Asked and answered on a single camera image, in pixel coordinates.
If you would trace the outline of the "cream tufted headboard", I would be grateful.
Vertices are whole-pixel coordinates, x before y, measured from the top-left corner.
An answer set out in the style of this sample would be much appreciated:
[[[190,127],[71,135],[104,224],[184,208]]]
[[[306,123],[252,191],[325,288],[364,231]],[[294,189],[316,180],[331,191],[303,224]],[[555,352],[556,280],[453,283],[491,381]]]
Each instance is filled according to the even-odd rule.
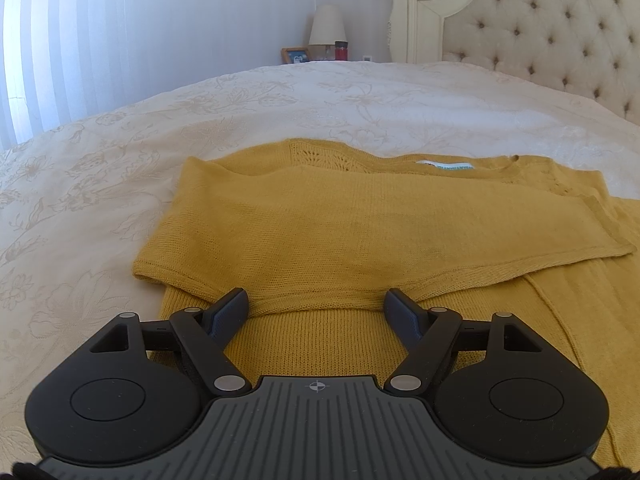
[[[639,120],[639,0],[393,0],[395,63],[468,63]]]

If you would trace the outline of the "white floral bedspread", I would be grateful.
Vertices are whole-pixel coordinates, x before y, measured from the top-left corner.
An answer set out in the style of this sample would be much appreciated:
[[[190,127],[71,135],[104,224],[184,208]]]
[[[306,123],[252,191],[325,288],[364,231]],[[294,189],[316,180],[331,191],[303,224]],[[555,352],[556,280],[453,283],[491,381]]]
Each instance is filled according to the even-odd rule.
[[[303,139],[379,158],[537,156],[639,203],[639,128],[592,99],[462,63],[317,62],[219,76],[1,156],[1,465],[39,454],[32,389],[120,312],[160,313],[132,266],[189,158]]]

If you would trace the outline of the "wooden picture frame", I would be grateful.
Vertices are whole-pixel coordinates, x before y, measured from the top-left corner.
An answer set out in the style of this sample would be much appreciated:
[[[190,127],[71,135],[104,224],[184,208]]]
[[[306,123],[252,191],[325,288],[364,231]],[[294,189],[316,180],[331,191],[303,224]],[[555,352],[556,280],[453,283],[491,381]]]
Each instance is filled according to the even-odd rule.
[[[283,48],[281,50],[284,64],[302,64],[311,61],[311,54],[307,48]]]

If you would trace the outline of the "mustard yellow knit sweater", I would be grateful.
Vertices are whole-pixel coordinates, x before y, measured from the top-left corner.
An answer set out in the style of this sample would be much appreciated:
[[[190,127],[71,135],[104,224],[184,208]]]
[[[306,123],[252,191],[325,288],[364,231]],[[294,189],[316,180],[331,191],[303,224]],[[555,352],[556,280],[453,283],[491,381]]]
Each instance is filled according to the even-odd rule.
[[[250,379],[390,376],[392,288],[466,318],[510,311],[604,391],[598,462],[637,466],[638,202],[544,157],[451,164],[303,139],[192,157],[132,270],[164,286],[163,316],[245,289],[228,353]]]

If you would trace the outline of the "beige table lamp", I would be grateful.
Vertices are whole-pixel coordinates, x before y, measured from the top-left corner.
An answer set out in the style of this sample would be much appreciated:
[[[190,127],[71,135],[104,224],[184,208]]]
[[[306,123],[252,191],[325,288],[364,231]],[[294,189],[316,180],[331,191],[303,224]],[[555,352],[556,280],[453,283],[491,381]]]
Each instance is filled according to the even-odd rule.
[[[312,21],[309,44],[311,47],[325,47],[326,55],[334,54],[334,44],[347,41],[342,12],[336,4],[317,6]]]

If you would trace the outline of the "red cup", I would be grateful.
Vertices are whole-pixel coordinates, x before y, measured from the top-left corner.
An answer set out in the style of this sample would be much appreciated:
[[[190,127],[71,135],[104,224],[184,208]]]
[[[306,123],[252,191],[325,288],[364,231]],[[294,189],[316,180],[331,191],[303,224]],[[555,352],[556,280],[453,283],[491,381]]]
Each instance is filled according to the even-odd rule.
[[[348,42],[347,41],[337,41],[334,44],[334,58],[337,61],[348,60]]]

